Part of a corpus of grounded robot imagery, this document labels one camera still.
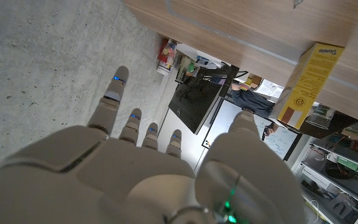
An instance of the person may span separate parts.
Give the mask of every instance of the person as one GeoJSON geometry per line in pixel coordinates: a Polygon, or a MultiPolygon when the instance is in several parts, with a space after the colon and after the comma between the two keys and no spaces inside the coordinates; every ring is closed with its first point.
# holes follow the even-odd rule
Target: person
{"type": "Polygon", "coordinates": [[[234,104],[263,118],[269,117],[275,103],[266,100],[266,98],[251,90],[241,90],[236,83],[231,85],[231,89],[234,104]]]}

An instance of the computer monitor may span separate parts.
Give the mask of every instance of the computer monitor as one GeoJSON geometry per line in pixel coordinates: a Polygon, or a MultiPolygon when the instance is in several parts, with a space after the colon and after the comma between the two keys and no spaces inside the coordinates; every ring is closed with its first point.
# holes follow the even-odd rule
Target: computer monitor
{"type": "Polygon", "coordinates": [[[169,108],[192,133],[198,134],[219,97],[221,87],[217,83],[188,77],[185,84],[177,86],[169,108]]]}

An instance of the desk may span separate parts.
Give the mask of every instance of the desk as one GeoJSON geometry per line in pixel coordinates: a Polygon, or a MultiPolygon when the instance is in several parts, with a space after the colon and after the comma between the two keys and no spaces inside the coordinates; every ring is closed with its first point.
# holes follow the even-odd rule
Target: desk
{"type": "Polygon", "coordinates": [[[343,46],[316,101],[358,119],[358,1],[125,3],[143,25],[281,86],[314,42],[343,46]]]}

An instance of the shelf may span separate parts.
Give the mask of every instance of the shelf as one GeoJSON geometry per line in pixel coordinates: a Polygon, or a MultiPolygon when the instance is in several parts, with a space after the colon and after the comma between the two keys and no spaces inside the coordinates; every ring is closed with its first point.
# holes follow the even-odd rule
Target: shelf
{"type": "Polygon", "coordinates": [[[316,163],[312,165],[306,161],[302,162],[304,166],[307,166],[310,169],[314,170],[315,172],[323,176],[325,179],[333,183],[333,185],[335,185],[337,188],[341,189],[343,192],[348,193],[356,200],[358,200],[358,180],[357,179],[341,180],[341,179],[332,178],[328,176],[327,173],[319,169],[320,167],[323,166],[324,163],[325,161],[316,161],[316,163]]]}
{"type": "Polygon", "coordinates": [[[344,146],[340,146],[340,145],[335,146],[334,149],[327,149],[326,148],[326,145],[329,142],[328,139],[331,136],[332,135],[327,136],[327,137],[322,138],[322,139],[317,139],[312,144],[317,146],[317,147],[319,147],[319,148],[321,148],[321,149],[324,149],[325,151],[331,152],[331,153],[333,153],[335,155],[341,156],[341,157],[343,157],[345,159],[348,159],[348,160],[358,164],[358,152],[355,152],[352,149],[349,149],[348,147],[344,147],[344,146]]]}
{"type": "Polygon", "coordinates": [[[329,222],[330,224],[342,224],[342,223],[346,223],[343,219],[341,219],[341,217],[332,214],[331,211],[328,209],[327,204],[329,202],[328,199],[325,198],[321,198],[317,195],[315,195],[313,192],[310,192],[306,187],[301,186],[302,188],[302,196],[303,198],[312,205],[312,207],[317,210],[317,206],[316,203],[313,202],[311,203],[312,200],[316,200],[318,202],[318,213],[324,217],[327,222],[329,222]]]}

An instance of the office room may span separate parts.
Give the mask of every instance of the office room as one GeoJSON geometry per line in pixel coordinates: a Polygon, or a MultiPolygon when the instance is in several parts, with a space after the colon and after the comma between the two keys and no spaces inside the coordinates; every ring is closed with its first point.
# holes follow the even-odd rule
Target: office room
{"type": "Polygon", "coordinates": [[[0,223],[358,224],[358,1],[0,0],[0,223]]]}

